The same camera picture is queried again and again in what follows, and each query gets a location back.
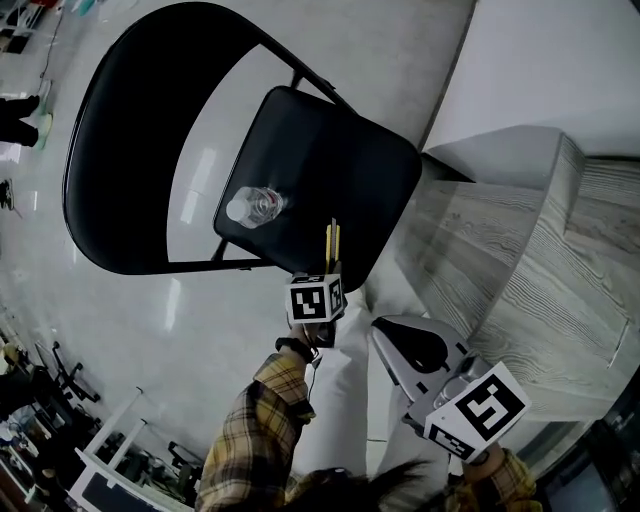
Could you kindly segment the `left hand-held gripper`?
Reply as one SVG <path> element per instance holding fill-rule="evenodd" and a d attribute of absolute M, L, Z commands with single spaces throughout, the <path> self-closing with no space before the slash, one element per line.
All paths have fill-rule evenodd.
<path fill-rule="evenodd" d="M 334 346 L 336 323 L 347 305 L 339 274 L 294 275 L 286 284 L 285 304 L 291 325 L 315 325 L 316 346 Z"/>

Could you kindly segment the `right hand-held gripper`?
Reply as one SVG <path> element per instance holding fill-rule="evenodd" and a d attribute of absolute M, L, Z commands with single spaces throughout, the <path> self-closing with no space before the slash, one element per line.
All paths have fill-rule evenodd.
<path fill-rule="evenodd" d="M 477 460 L 531 406 L 504 364 L 468 351 L 443 321 L 383 316 L 373 321 L 371 334 L 392 381 L 409 399 L 403 423 L 462 461 Z"/>

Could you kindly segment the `yellow black utility knife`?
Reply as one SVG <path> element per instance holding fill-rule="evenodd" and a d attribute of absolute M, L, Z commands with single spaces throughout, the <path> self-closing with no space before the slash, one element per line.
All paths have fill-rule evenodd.
<path fill-rule="evenodd" d="M 335 270 L 340 260 L 341 227 L 335 218 L 331 219 L 326 229 L 325 273 Z"/>

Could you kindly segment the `person's left forearm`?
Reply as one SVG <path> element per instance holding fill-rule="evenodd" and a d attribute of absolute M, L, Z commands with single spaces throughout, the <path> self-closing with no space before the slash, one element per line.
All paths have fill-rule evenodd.
<path fill-rule="evenodd" d="M 314 346 L 310 327 L 297 325 L 285 337 Z M 283 347 L 257 370 L 211 445 L 195 512 L 272 512 L 285 504 L 295 447 L 315 417 L 308 365 Z"/>

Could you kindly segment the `person's right forearm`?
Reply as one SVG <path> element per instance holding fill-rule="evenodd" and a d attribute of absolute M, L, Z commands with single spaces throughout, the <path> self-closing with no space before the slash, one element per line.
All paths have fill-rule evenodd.
<path fill-rule="evenodd" d="M 498 443 L 464 463 L 462 471 L 463 481 L 446 498 L 446 512 L 544 512 L 530 470 Z"/>

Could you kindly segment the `black wrist watch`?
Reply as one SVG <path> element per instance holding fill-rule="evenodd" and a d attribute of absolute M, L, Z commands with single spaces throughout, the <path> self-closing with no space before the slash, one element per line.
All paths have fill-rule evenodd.
<path fill-rule="evenodd" d="M 319 351 L 314 346 L 308 346 L 297 338 L 278 338 L 275 341 L 275 349 L 280 351 L 283 347 L 295 352 L 306 364 L 312 364 L 319 355 Z"/>

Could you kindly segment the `person's legs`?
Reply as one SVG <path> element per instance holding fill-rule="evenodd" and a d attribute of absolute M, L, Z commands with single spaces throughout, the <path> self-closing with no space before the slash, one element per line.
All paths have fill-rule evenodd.
<path fill-rule="evenodd" d="M 444 489 L 449 455 L 401 422 L 408 401 L 392 386 L 370 347 L 373 315 L 364 290 L 348 294 L 347 302 L 335 346 L 323 349 L 318 367 L 306 372 L 316 417 L 303 429 L 292 472 L 302 477 L 316 470 L 344 468 L 356 476 L 373 477 L 421 460 L 425 464 L 418 469 L 418 480 L 392 497 L 393 505 L 404 509 Z"/>

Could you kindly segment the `grey wooden desk with shelves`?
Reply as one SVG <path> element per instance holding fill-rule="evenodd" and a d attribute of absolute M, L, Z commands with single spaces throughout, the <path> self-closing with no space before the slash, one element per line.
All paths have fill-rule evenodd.
<path fill-rule="evenodd" d="M 567 241 L 573 182 L 427 182 L 399 229 L 398 264 L 427 314 L 505 364 L 548 422 L 603 418 L 640 369 L 640 279 Z"/>

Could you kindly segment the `clear plastic water bottle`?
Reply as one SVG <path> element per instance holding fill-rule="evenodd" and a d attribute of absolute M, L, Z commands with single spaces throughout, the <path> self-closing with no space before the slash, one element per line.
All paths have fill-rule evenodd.
<path fill-rule="evenodd" d="M 227 203 L 227 217 L 255 229 L 273 221 L 285 208 L 285 198 L 268 187 L 241 187 Z"/>

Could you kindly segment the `dark glass door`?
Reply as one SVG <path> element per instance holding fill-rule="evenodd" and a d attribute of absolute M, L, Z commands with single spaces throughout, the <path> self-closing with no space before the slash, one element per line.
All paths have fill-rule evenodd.
<path fill-rule="evenodd" d="M 597 422 L 538 488 L 544 512 L 640 512 L 640 422 Z"/>

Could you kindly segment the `black office chair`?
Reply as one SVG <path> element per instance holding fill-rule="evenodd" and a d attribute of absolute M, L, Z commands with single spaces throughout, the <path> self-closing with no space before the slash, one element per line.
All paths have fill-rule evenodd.
<path fill-rule="evenodd" d="M 58 403 L 71 404 L 74 400 L 97 404 L 101 396 L 91 387 L 84 385 L 82 363 L 68 368 L 60 354 L 61 345 L 55 341 L 50 348 L 41 343 L 35 345 L 41 364 L 34 369 L 34 381 L 38 392 Z"/>

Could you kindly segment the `black folding chair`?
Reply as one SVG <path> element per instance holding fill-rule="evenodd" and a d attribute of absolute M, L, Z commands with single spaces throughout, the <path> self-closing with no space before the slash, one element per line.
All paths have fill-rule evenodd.
<path fill-rule="evenodd" d="M 264 97 L 222 193 L 269 187 L 286 199 L 267 225 L 244 228 L 223 209 L 213 219 L 222 249 L 173 261 L 167 221 L 183 146 L 207 100 L 251 50 L 287 64 L 292 82 Z M 360 116 L 334 87 L 240 14 L 209 2 L 157 9 L 132 24 L 101 59 L 73 127 L 62 204 L 79 251 L 120 275 L 325 267 L 326 229 L 340 229 L 346 291 L 360 287 L 420 179 L 417 149 Z"/>

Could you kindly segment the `cluttered white worktable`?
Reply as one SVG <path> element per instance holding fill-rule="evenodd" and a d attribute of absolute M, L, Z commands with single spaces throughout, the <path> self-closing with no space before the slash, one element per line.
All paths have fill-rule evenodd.
<path fill-rule="evenodd" d="M 86 512 L 194 512 L 195 494 L 202 475 L 203 462 L 186 448 L 170 442 L 170 462 L 143 452 L 148 470 L 139 480 L 117 470 L 127 457 L 148 422 L 140 418 L 108 462 L 98 456 L 115 431 L 119 420 L 132 407 L 143 390 L 137 387 L 92 437 L 86 448 L 75 451 L 84 468 L 67 492 L 67 497 Z"/>

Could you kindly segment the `scattered paper litter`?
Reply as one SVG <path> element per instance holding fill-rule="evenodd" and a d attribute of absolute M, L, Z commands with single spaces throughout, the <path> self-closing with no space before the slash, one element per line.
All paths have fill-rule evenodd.
<path fill-rule="evenodd" d="M 102 17 L 125 12 L 139 3 L 139 0 L 75 0 L 71 11 L 79 16 L 86 15 L 93 7 L 98 7 Z"/>

